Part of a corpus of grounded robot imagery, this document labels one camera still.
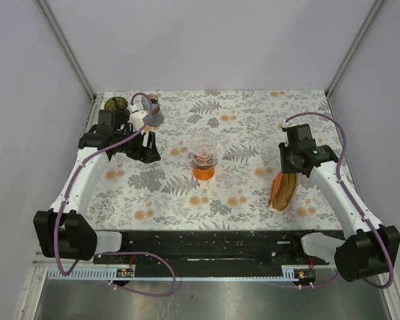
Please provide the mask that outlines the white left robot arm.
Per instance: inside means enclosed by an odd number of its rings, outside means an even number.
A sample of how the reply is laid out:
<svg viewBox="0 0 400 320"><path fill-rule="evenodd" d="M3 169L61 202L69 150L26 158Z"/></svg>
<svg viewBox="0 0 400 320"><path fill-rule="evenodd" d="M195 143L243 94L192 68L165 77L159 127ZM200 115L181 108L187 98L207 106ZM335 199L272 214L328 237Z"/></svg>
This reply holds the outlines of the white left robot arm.
<svg viewBox="0 0 400 320"><path fill-rule="evenodd" d="M33 224L42 254L88 261L108 252L116 263L131 256L131 247L118 231L96 231L87 221L91 197L111 158L121 153L143 163L160 160L155 134L145 131L152 116L130 106L100 110L97 124L79 140L77 158L64 188L46 211L36 212Z"/></svg>

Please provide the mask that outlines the clear plastic dripper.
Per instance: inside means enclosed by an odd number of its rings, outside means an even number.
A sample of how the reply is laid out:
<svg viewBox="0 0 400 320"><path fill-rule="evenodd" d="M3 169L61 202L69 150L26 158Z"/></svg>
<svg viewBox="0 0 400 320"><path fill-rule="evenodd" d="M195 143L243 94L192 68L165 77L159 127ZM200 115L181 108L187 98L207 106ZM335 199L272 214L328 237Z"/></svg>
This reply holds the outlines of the clear plastic dripper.
<svg viewBox="0 0 400 320"><path fill-rule="evenodd" d="M197 131L191 136L189 146L195 164L206 167L214 163L219 148L219 140L210 131Z"/></svg>

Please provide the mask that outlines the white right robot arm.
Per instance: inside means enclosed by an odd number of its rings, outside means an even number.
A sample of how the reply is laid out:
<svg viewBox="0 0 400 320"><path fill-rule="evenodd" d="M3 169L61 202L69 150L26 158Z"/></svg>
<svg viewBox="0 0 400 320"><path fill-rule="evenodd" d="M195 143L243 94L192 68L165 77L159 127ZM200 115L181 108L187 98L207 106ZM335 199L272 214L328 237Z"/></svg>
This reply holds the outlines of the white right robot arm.
<svg viewBox="0 0 400 320"><path fill-rule="evenodd" d="M388 288L394 280L394 266L400 244L395 226L384 226L348 184L341 172L341 160L328 145L318 146L308 124L283 128L287 139L279 144L284 174L302 174L310 179L338 218L342 240L319 232L302 236L292 244L290 256L304 264L317 257L336 266L347 282L388 274Z"/></svg>

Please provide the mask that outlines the orange glass carafe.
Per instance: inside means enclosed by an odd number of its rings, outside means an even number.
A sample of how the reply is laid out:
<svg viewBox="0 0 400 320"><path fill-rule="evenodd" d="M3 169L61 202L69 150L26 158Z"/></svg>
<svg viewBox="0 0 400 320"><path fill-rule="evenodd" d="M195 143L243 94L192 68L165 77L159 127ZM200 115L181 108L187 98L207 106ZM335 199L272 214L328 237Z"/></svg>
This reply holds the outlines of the orange glass carafe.
<svg viewBox="0 0 400 320"><path fill-rule="evenodd" d="M215 174L215 164L212 155L203 153L194 155L193 175L198 180L208 181Z"/></svg>

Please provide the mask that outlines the orange coffee filter pack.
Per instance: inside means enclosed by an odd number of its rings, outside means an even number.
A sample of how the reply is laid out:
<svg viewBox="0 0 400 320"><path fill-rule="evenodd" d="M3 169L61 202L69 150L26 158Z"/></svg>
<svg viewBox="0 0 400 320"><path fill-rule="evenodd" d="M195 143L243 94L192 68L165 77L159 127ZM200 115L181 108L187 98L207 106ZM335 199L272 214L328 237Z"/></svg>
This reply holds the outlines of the orange coffee filter pack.
<svg viewBox="0 0 400 320"><path fill-rule="evenodd" d="M280 171L271 185L269 209L274 213L286 210L296 194L298 183L298 174Z"/></svg>

